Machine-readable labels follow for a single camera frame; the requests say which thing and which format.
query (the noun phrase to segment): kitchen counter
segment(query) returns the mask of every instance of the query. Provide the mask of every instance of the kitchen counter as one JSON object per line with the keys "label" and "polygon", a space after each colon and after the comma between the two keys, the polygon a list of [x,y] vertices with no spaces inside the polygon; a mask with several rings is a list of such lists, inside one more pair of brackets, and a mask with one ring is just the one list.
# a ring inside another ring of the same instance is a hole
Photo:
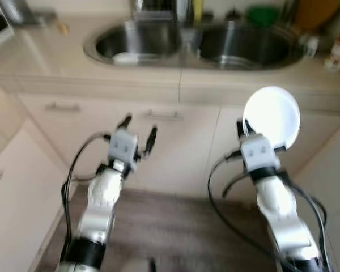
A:
{"label": "kitchen counter", "polygon": [[[277,85],[289,90],[302,109],[340,112],[340,72],[326,71],[322,59],[304,58],[270,71],[219,71],[110,66],[85,56],[82,46],[86,37],[125,19],[121,15],[61,18],[60,22],[69,26],[67,35],[57,24],[17,29],[16,36],[0,46],[0,79],[17,80],[23,91],[27,91],[25,81],[108,84],[118,88],[115,98],[128,99],[143,90],[144,99],[152,101],[238,105],[257,89]],[[104,94],[102,89],[96,90],[77,91],[80,95]],[[76,90],[69,88],[68,94],[73,93]]]}

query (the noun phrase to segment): double sink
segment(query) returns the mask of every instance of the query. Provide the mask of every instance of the double sink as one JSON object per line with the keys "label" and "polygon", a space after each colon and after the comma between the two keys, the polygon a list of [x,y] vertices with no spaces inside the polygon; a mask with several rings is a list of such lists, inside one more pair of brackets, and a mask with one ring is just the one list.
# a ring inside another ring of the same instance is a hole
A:
{"label": "double sink", "polygon": [[277,69],[303,56],[297,36],[287,28],[237,21],[201,27],[126,21],[92,35],[84,52],[111,65],[225,70]]}

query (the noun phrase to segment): cabinet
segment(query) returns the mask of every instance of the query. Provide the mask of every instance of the cabinet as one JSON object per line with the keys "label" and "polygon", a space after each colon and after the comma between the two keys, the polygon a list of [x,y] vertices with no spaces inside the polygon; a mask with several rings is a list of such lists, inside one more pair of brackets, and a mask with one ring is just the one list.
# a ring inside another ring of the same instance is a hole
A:
{"label": "cabinet", "polygon": [[206,164],[219,107],[178,104],[120,105],[133,114],[130,129],[145,144],[153,124],[159,130],[151,156],[139,164],[138,189],[192,197],[206,196]]}
{"label": "cabinet", "polygon": [[65,178],[21,130],[0,154],[0,271],[28,271],[61,207]]}
{"label": "cabinet", "polygon": [[[296,182],[316,196],[328,211],[328,228],[337,271],[340,271],[340,129],[312,158],[296,177]],[[305,204],[299,205],[299,213],[314,235],[318,235],[315,216]]]}
{"label": "cabinet", "polygon": [[23,116],[0,89],[0,151],[23,124]]}
{"label": "cabinet", "polygon": [[[236,120],[243,107],[140,103],[75,96],[21,93],[23,102],[36,123],[57,151],[70,164],[84,140],[94,132],[113,131],[127,114],[133,114],[129,130],[139,135],[139,146],[146,143],[153,124],[158,137],[148,161],[139,163],[135,175],[125,186],[134,189],[205,197],[206,176],[224,153],[239,147]],[[301,131],[296,143],[279,154],[282,165],[296,173],[340,126],[340,116],[301,114]],[[107,157],[108,145],[98,141],[89,146],[78,161],[75,173],[93,173]],[[214,193],[220,195],[225,183],[243,170],[242,161],[223,165],[214,176]],[[233,198],[254,201],[250,181],[235,187]]]}
{"label": "cabinet", "polygon": [[[226,152],[239,146],[235,122],[243,115],[242,107],[222,107],[214,134],[207,173],[213,164]],[[278,154],[281,164],[294,176],[315,152],[340,127],[340,116],[301,112],[301,129],[295,144]],[[241,160],[223,165],[214,175],[214,194],[220,196],[226,183],[243,171]],[[232,191],[232,199],[255,201],[255,188],[250,180],[238,183]]]}
{"label": "cabinet", "polygon": [[[217,106],[151,104],[23,93],[19,99],[69,164],[92,133],[114,130],[132,113],[129,130],[143,147],[153,124],[159,127],[153,153],[138,165],[126,187],[205,196],[204,176],[219,113]],[[108,145],[98,141],[78,161],[77,174],[93,173],[105,160]]]}
{"label": "cabinet", "polygon": [[[116,103],[111,101],[31,94],[20,94],[19,98],[67,165],[90,135],[112,131],[120,121]],[[107,153],[106,142],[93,142],[82,153],[74,172],[93,174]]]}

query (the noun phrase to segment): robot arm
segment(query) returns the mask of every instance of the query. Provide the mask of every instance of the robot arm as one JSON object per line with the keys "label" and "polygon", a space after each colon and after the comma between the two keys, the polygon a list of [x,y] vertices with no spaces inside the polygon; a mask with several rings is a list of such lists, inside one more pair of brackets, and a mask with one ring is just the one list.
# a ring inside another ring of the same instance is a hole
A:
{"label": "robot arm", "polygon": [[126,128],[131,117],[117,127],[110,140],[108,165],[102,164],[88,187],[88,204],[75,238],[71,241],[56,272],[98,272],[106,244],[114,224],[114,209],[120,197],[122,183],[135,171],[141,156],[147,156],[155,143],[157,128],[154,126],[146,148],[138,152],[138,138]]}
{"label": "robot arm", "polygon": [[323,271],[318,246],[298,217],[295,196],[278,177],[280,162],[269,140],[255,133],[241,137],[240,151],[257,188],[257,204],[269,223],[274,249],[302,272]]}

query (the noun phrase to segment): floor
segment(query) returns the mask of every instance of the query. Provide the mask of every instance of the floor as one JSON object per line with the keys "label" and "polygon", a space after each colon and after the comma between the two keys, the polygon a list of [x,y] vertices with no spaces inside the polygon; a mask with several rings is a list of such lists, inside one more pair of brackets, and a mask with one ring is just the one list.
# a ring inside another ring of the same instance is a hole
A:
{"label": "floor", "polygon": [[[87,188],[80,186],[71,201],[74,226],[86,205]],[[233,203],[222,210],[244,232],[270,247],[257,210]],[[37,272],[56,269],[65,236],[62,218]],[[158,272],[275,271],[273,261],[234,235],[207,200],[124,191],[116,208],[103,272],[118,272],[130,260],[153,257]]]}

